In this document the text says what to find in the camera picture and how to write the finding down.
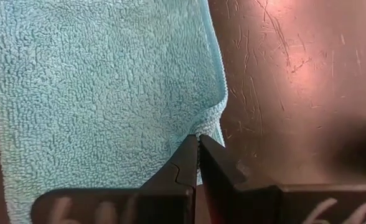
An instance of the scratched table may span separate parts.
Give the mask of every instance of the scratched table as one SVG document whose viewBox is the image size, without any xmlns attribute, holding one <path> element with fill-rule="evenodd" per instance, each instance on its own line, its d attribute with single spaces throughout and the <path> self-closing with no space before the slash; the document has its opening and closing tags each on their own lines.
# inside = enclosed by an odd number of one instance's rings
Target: scratched table
<svg viewBox="0 0 366 224">
<path fill-rule="evenodd" d="M 283 184 L 366 183 L 366 0 L 209 3 L 227 147 Z M 197 202 L 197 223 L 209 223 L 201 191 Z"/>
</svg>

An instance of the terry cloth texture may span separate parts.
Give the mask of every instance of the terry cloth texture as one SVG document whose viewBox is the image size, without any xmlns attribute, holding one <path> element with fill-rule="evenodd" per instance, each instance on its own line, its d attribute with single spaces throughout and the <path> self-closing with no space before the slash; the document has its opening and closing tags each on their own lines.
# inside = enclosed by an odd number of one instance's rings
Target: terry cloth texture
<svg viewBox="0 0 366 224">
<path fill-rule="evenodd" d="M 9 218 L 66 187 L 140 187 L 188 134 L 223 143 L 227 89 L 206 0 L 0 0 Z"/>
</svg>

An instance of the light blue towel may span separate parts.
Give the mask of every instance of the light blue towel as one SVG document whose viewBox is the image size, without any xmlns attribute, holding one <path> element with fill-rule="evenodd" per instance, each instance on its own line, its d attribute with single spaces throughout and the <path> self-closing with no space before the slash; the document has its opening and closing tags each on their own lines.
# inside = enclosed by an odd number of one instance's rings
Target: light blue towel
<svg viewBox="0 0 366 224">
<path fill-rule="evenodd" d="M 223 143 L 206 0 L 0 0 L 0 153 L 13 224 L 66 187 L 140 187 L 187 134 Z"/>
</svg>

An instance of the towel fold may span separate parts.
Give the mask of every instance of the towel fold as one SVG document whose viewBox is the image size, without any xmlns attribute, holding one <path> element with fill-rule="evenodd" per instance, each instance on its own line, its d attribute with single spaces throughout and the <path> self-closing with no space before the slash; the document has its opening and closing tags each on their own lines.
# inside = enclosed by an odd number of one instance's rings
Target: towel fold
<svg viewBox="0 0 366 224">
<path fill-rule="evenodd" d="M 0 0 L 9 218 L 66 187 L 140 187 L 188 134 L 223 143 L 227 89 L 206 0 Z"/>
</svg>

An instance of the dark wooden table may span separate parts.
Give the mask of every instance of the dark wooden table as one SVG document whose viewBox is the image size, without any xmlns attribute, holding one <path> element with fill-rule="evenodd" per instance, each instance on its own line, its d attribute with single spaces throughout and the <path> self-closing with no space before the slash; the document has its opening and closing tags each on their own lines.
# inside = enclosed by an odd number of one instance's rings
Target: dark wooden table
<svg viewBox="0 0 366 224">
<path fill-rule="evenodd" d="M 284 184 L 366 182 L 366 0 L 210 0 L 210 9 L 229 150 Z M 199 198 L 197 221 L 208 223 Z"/>
</svg>

